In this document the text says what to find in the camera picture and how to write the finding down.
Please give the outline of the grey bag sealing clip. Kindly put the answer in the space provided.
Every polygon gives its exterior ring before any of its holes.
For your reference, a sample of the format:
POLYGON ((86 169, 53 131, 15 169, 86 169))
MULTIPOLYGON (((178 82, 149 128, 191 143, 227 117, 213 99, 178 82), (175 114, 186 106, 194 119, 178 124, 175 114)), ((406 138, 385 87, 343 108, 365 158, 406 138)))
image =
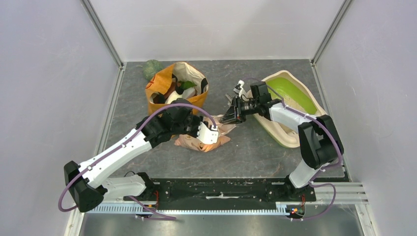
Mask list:
POLYGON ((233 97, 230 94, 225 94, 226 98, 228 99, 228 105, 230 106, 232 101, 233 101, 233 97))

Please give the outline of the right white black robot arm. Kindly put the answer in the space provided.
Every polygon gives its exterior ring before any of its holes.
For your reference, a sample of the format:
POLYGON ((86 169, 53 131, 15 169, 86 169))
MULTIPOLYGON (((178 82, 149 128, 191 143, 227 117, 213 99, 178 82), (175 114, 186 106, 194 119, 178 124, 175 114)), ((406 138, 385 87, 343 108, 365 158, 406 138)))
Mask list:
POLYGON ((289 201, 303 196, 303 188, 311 185, 320 171, 340 165, 344 148, 333 120, 328 115, 305 114, 285 104, 278 95, 272 98, 273 89, 265 82, 252 83, 252 97, 244 95, 243 81, 234 88, 235 96, 226 95, 229 109, 220 119, 222 124, 240 124, 247 115, 259 115, 281 123, 298 134, 301 162, 284 182, 284 195, 289 201))

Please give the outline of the beige green litter box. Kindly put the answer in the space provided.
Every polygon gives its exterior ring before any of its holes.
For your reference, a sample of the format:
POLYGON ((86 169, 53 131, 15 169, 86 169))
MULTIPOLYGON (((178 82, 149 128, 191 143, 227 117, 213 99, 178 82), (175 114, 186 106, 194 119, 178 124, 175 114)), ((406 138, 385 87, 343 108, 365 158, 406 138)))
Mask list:
MULTIPOLYGON (((281 70, 263 79, 271 88, 268 90, 273 99, 278 98, 275 91, 284 98, 286 105, 305 114, 322 116, 327 112, 319 105, 312 92, 289 71, 281 70)), ((298 134, 289 127, 270 121, 258 114, 253 117, 283 147, 299 147, 298 134)))

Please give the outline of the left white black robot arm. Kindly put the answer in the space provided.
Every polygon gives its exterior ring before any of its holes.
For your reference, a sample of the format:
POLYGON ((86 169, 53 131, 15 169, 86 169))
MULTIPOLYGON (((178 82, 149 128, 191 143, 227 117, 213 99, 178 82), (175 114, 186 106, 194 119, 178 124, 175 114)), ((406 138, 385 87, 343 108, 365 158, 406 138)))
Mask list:
POLYGON ((78 209, 88 212, 109 197, 138 196, 143 201, 154 195, 154 187, 141 176, 110 179, 109 176, 133 158, 167 142, 173 135, 188 134, 203 144, 214 144, 218 126, 204 109, 184 99, 157 109, 145 117, 125 137, 110 148, 80 164, 64 165, 65 188, 58 208, 61 212, 78 209))

